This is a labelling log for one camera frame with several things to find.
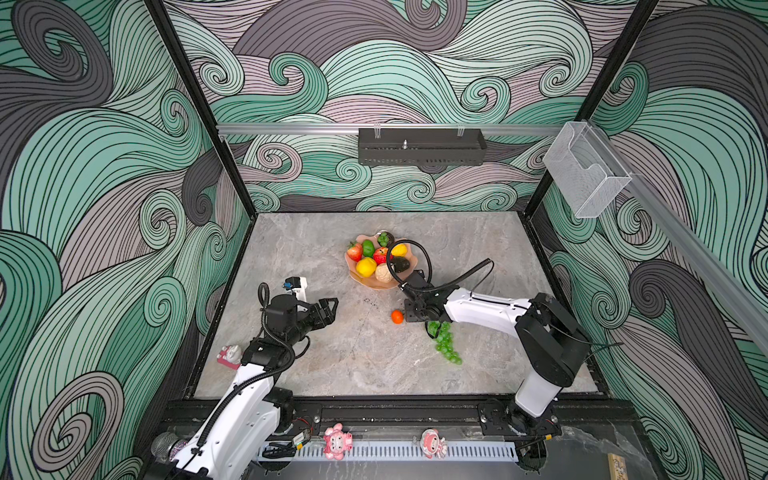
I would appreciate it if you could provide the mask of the dark avocado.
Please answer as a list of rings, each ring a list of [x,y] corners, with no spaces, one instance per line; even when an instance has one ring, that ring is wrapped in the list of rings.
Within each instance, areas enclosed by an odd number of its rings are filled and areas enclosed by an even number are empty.
[[[393,266],[394,271],[397,274],[400,274],[400,273],[403,273],[406,270],[408,270],[410,268],[410,266],[411,266],[411,263],[405,257],[393,256],[391,258],[391,265]]]

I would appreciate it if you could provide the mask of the pink scalloped fruit bowl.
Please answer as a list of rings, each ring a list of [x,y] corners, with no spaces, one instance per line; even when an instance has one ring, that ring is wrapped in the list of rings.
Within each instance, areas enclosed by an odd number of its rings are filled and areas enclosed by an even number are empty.
[[[398,286],[391,275],[391,267],[401,279],[414,272],[418,258],[409,245],[398,246],[389,263],[386,262],[385,248],[378,240],[381,234],[358,235],[344,254],[350,277],[359,284],[373,290],[388,290]]]

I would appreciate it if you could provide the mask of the cream fake garlic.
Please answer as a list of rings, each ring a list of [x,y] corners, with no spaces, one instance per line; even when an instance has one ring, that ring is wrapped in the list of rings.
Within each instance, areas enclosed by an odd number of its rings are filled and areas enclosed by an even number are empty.
[[[386,264],[381,264],[377,266],[375,270],[375,278],[378,282],[381,282],[383,284],[388,284],[393,281],[393,277],[389,272],[389,269]]]

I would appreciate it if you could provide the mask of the yellow lemon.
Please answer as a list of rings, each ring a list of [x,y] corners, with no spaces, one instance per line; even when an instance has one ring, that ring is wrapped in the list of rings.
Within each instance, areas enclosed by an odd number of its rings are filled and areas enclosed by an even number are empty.
[[[372,257],[362,257],[356,264],[356,273],[362,278],[369,278],[376,272],[378,264]]]

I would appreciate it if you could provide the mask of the yellow pear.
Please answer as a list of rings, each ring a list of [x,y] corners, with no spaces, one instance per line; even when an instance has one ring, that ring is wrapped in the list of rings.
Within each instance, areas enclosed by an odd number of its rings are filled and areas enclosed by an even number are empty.
[[[400,243],[393,246],[390,252],[393,257],[405,257],[408,253],[408,245],[406,243]]]

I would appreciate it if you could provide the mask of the red fake apple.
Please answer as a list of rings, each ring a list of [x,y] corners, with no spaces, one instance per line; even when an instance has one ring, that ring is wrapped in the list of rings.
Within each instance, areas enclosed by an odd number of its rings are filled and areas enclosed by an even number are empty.
[[[378,249],[375,250],[373,254],[373,259],[377,265],[381,265],[386,262],[387,253],[388,253],[387,247],[379,247]]]

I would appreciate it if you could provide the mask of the green lime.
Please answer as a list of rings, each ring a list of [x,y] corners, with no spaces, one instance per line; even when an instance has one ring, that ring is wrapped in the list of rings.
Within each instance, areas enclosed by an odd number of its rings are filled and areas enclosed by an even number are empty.
[[[367,258],[372,258],[377,249],[375,243],[372,240],[364,240],[362,243],[362,255]]]

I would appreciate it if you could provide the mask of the dark brown mangosteen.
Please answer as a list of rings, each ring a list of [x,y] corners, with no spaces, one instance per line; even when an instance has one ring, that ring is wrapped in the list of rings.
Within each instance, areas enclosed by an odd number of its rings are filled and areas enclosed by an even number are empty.
[[[389,248],[394,242],[394,236],[388,231],[381,231],[377,234],[376,241],[380,247]]]

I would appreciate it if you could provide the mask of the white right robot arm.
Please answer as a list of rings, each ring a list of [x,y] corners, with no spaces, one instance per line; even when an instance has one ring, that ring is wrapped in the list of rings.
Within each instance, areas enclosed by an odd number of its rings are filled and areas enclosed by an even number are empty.
[[[539,293],[511,299],[475,293],[456,284],[433,286],[421,271],[398,283],[409,322],[460,323],[504,333],[519,341],[530,371],[515,393],[513,414],[538,420],[572,386],[593,345],[556,299]]]

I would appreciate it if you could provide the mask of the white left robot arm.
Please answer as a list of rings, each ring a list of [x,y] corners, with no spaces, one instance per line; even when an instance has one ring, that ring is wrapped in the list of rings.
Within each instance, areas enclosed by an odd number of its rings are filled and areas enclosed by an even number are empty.
[[[270,297],[264,283],[258,300],[261,334],[227,393],[172,459],[148,467],[146,479],[239,479],[268,437],[290,427],[292,394],[276,380],[294,364],[294,345],[335,321],[339,300],[309,303],[293,291]]]

